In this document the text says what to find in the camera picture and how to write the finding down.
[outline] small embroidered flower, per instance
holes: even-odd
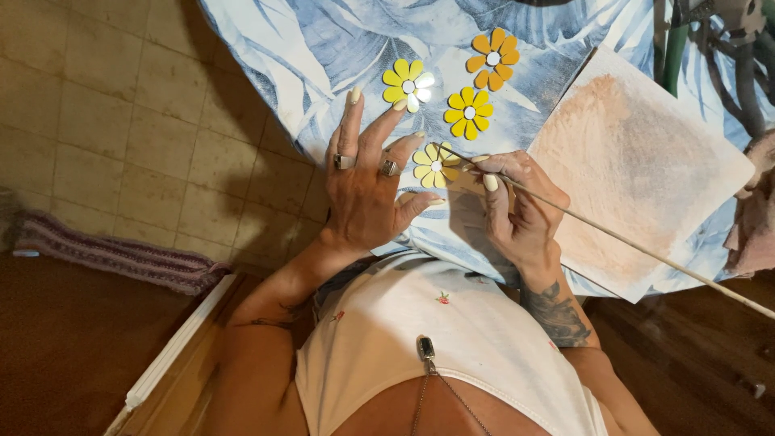
[[[441,143],[444,147],[452,148],[448,142]],[[460,158],[437,147],[433,144],[425,146],[425,150],[418,150],[412,155],[412,160],[418,164],[415,167],[415,177],[420,179],[423,188],[443,188],[446,186],[446,180],[454,182],[460,174],[453,167],[460,163]]]
[[[490,99],[487,91],[479,91],[474,96],[474,89],[467,86],[460,90],[460,94],[449,96],[447,103],[452,109],[444,112],[444,121],[454,123],[450,131],[452,135],[459,137],[466,134],[467,140],[477,139],[479,130],[486,130],[490,122],[485,117],[492,115],[492,105],[485,103]]]
[[[516,36],[506,36],[503,29],[495,28],[489,41],[485,35],[479,35],[471,42],[471,46],[481,54],[466,61],[468,72],[473,73],[485,64],[493,68],[493,72],[479,71],[474,79],[474,85],[477,88],[484,88],[489,84],[490,91],[497,91],[503,86],[504,81],[512,78],[514,71],[506,65],[513,65],[519,61]]]
[[[421,72],[422,61],[413,61],[412,65],[409,65],[406,59],[395,61],[393,70],[382,73],[382,82],[389,85],[382,93],[382,98],[389,103],[406,99],[406,109],[409,112],[417,112],[420,102],[430,101],[431,92],[427,88],[436,81],[432,73],[420,74]]]
[[[450,295],[445,294],[444,291],[441,291],[441,296],[436,299],[441,304],[450,304]]]

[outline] tile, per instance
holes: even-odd
[[[119,215],[175,230],[185,189],[185,180],[127,164],[121,181]]]
[[[0,56],[62,74],[68,16],[67,9],[46,0],[3,0]]]
[[[113,236],[134,239],[159,247],[172,247],[175,232],[161,227],[151,226],[140,221],[128,220],[121,216],[115,218]]]
[[[15,193],[16,198],[24,209],[38,209],[44,212],[51,211],[51,197],[24,189],[17,189]]]
[[[301,253],[320,234],[320,230],[323,230],[323,224],[305,218],[299,219],[285,260],[290,261]]]
[[[139,105],[132,114],[126,161],[185,180],[197,127]]]
[[[123,159],[132,103],[64,82],[59,141]]]
[[[200,126],[258,145],[269,108],[244,75],[213,68]]]
[[[236,248],[232,248],[229,261],[234,265],[248,264],[260,268],[265,268],[270,271],[277,271],[281,266],[284,265],[284,262],[281,260],[268,258],[267,256],[262,256],[260,254],[249,253],[247,251],[238,250]]]
[[[229,261],[229,256],[232,251],[231,247],[182,233],[177,234],[175,237],[174,246],[178,250],[193,251],[195,253],[203,254],[216,262]]]
[[[247,199],[298,215],[312,177],[312,165],[258,150]]]
[[[0,57],[0,123],[57,137],[62,79]]]
[[[56,141],[0,124],[0,144],[0,185],[50,196]]]
[[[146,38],[204,62],[217,40],[196,0],[152,0]]]
[[[215,44],[215,53],[212,55],[212,63],[216,67],[238,76],[244,76],[242,67],[229,51],[229,48],[221,40]]]
[[[177,231],[231,246],[242,208],[241,199],[189,183]]]
[[[318,223],[325,223],[331,206],[330,202],[329,194],[326,192],[326,173],[320,168],[315,168],[304,197],[304,205],[301,207],[301,216]]]
[[[145,43],[135,103],[198,124],[207,90],[207,70],[199,61]]]
[[[74,11],[118,27],[140,38],[145,36],[150,0],[71,0]]]
[[[263,135],[259,148],[282,154],[295,161],[309,162],[303,154],[296,151],[288,132],[274,116],[267,117],[267,122],[263,127]]]
[[[135,98],[142,45],[137,36],[71,13],[65,78],[131,102]]]
[[[295,235],[297,220],[290,214],[247,202],[234,248],[282,261]]]
[[[110,235],[115,215],[60,199],[51,200],[51,214],[65,226],[86,234]]]
[[[199,130],[188,181],[240,198],[245,197],[256,148],[210,130]]]
[[[53,196],[115,213],[124,163],[66,144],[57,145]]]

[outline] blue leaf-patterned tablecloth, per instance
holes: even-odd
[[[389,106],[381,98],[385,89],[381,75],[398,58],[422,60],[436,83],[431,101],[407,115],[395,137],[424,129],[430,140],[449,141],[467,156],[527,149],[590,50],[600,44],[652,77],[650,0],[572,0],[543,7],[513,0],[200,2],[213,29],[291,134],[298,151],[318,165],[339,123],[346,93],[354,85],[363,89],[367,102],[363,126]],[[489,36],[495,27],[517,36],[520,61],[504,87],[491,93],[490,127],[474,141],[452,137],[450,125],[443,121],[446,98],[472,85],[475,74],[464,67],[475,54],[471,40],[482,33]],[[733,60],[717,55],[716,62],[734,96]],[[688,43],[679,101],[701,116],[708,129],[723,133],[742,150],[749,137],[722,108],[705,65],[696,46]],[[757,91],[769,122],[775,110]],[[425,190],[412,175],[414,165],[410,162],[401,176],[399,197]],[[395,242],[513,285],[513,265],[484,235],[481,190],[463,178],[434,190],[449,199],[448,206],[424,212]],[[722,244],[734,211],[735,201],[730,199],[685,241],[674,260],[717,280],[725,278],[727,251]],[[613,296],[574,272],[566,275],[577,295]],[[679,272],[667,273],[649,294],[698,284]]]

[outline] silver ring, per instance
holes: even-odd
[[[355,166],[356,158],[350,156],[342,156],[337,153],[334,154],[334,168],[338,170],[346,170]]]
[[[392,175],[401,174],[401,169],[398,167],[398,164],[396,164],[395,162],[385,159],[385,161],[382,163],[382,168],[380,169],[380,172],[386,176],[392,176]]]

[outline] wooden stick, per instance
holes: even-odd
[[[438,143],[433,143],[433,144],[438,146],[439,148],[441,148],[443,150],[449,151],[450,153],[452,153],[455,156],[459,157],[463,161],[468,162],[470,164],[473,164],[473,162],[471,162],[466,157],[456,153],[455,151],[450,150],[447,147],[444,147],[442,144],[438,144]],[[734,291],[732,291],[729,288],[726,288],[726,287],[724,287],[722,285],[719,285],[718,283],[716,283],[716,282],[714,282],[714,281],[712,281],[710,279],[707,279],[704,276],[699,275],[698,273],[696,273],[694,271],[691,271],[690,269],[686,269],[683,266],[681,266],[681,265],[671,261],[668,258],[664,258],[664,257],[660,256],[657,253],[651,252],[648,248],[643,247],[641,244],[638,244],[637,242],[635,242],[633,240],[630,240],[630,239],[628,239],[626,237],[623,237],[622,235],[614,232],[613,230],[609,230],[609,229],[601,226],[600,224],[595,223],[592,220],[588,220],[587,218],[585,218],[584,216],[579,215],[578,213],[575,213],[572,210],[566,209],[566,208],[564,208],[564,207],[562,207],[560,205],[555,204],[554,202],[552,202],[552,201],[550,201],[548,199],[543,198],[541,195],[531,191],[530,189],[527,189],[521,183],[517,183],[517,182],[511,180],[510,178],[506,177],[505,175],[502,175],[502,174],[496,174],[496,175],[499,178],[501,178],[501,180],[504,183],[508,183],[509,185],[514,186],[517,189],[521,189],[522,191],[527,192],[531,196],[536,197],[537,199],[539,199],[539,200],[543,201],[544,203],[548,204],[549,206],[552,206],[552,207],[555,207],[555,208],[557,208],[559,210],[562,210],[563,212],[567,213],[568,215],[572,216],[573,218],[576,218],[577,220],[579,220],[579,221],[581,221],[583,223],[589,224],[590,226],[598,229],[599,231],[607,234],[608,236],[614,237],[614,238],[620,240],[621,242],[624,242],[625,244],[629,245],[630,247],[635,248],[637,251],[640,251],[643,254],[649,255],[652,258],[655,258],[656,260],[658,260],[658,261],[660,261],[660,262],[662,262],[662,263],[664,263],[666,265],[669,265],[670,267],[675,268],[675,269],[677,269],[680,272],[683,272],[684,274],[688,275],[689,277],[691,277],[693,279],[697,279],[700,282],[703,282],[705,285],[708,285],[708,286],[712,287],[713,289],[719,291],[720,293],[726,295],[727,297],[729,297],[731,299],[734,299],[734,300],[737,300],[737,301],[745,304],[746,306],[750,307],[751,309],[754,309],[756,312],[759,312],[762,315],[764,315],[766,317],[769,317],[769,318],[772,318],[772,319],[775,320],[775,312],[773,312],[772,310],[767,309],[766,307],[764,307],[764,306],[762,306],[762,305],[760,305],[760,304],[758,304],[758,303],[756,303],[756,302],[754,302],[754,301],[752,301],[750,299],[747,299],[746,297],[741,296],[737,292],[734,292]]]

